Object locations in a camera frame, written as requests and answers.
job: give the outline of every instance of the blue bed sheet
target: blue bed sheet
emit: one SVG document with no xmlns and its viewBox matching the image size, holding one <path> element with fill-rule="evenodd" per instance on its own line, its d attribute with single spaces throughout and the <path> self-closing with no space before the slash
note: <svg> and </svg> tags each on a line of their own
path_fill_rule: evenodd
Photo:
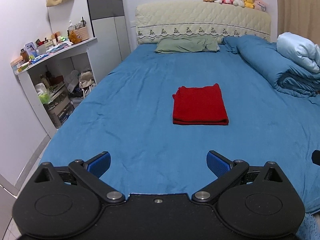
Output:
<svg viewBox="0 0 320 240">
<path fill-rule="evenodd" d="M 77 107 L 58 130 L 42 161 L 65 166 L 109 151 L 111 167 L 101 177 L 129 193 L 192 193 L 216 176 L 206 165 L 215 150 L 250 165 L 276 161 L 306 211 L 320 209 L 320 96 L 297 98 L 273 89 L 240 55 L 156 54 L 140 45 Z M 178 87 L 218 83 L 228 126 L 173 125 Z"/>
</svg>

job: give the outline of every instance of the cream quilted headboard cover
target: cream quilted headboard cover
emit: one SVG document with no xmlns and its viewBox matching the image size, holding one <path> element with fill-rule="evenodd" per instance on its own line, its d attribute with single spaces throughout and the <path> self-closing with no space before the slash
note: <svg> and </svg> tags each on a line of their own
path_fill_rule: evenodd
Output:
<svg viewBox="0 0 320 240">
<path fill-rule="evenodd" d="M 156 43 L 168 35 L 210 34 L 214 37 L 257 35 L 270 41 L 266 12 L 230 4 L 177 1 L 148 3 L 136 9 L 138 43 Z"/>
</svg>

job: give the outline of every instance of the curtain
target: curtain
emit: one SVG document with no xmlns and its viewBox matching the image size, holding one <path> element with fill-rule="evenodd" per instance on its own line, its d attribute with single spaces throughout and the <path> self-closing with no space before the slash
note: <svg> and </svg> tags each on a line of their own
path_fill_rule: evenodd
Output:
<svg viewBox="0 0 320 240">
<path fill-rule="evenodd" d="M 320 0 L 278 0 L 278 35 L 284 32 L 320 44 Z"/>
</svg>

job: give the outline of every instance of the red folded cloth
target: red folded cloth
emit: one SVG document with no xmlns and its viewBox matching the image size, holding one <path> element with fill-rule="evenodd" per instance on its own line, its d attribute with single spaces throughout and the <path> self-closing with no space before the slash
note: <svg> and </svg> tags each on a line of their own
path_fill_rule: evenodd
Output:
<svg viewBox="0 0 320 240">
<path fill-rule="evenodd" d="M 172 95 L 174 124 L 228 125 L 218 84 L 203 88 L 180 87 Z"/>
</svg>

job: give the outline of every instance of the baseboard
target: baseboard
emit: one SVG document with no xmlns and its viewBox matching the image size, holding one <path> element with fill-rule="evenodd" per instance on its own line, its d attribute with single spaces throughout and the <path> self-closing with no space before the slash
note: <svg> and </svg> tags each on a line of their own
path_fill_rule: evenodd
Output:
<svg viewBox="0 0 320 240">
<path fill-rule="evenodd" d="M 38 148 L 35 150 L 34 154 L 30 158 L 30 160 L 28 161 L 26 166 L 24 166 L 22 172 L 20 173 L 20 176 L 18 177 L 18 180 L 17 180 L 16 184 L 14 185 L 14 187 L 18 190 L 18 192 L 21 189 L 21 187 L 22 187 L 24 181 L 26 180 L 28 174 L 30 173 L 33 165 L 36 163 L 36 160 L 39 158 L 40 154 L 42 153 L 44 148 L 47 146 L 49 141 L 50 141 L 50 137 L 49 137 L 49 135 L 46 135 L 44 137 L 44 139 L 42 140 L 42 142 L 40 143 L 40 145 L 38 146 Z"/>
</svg>

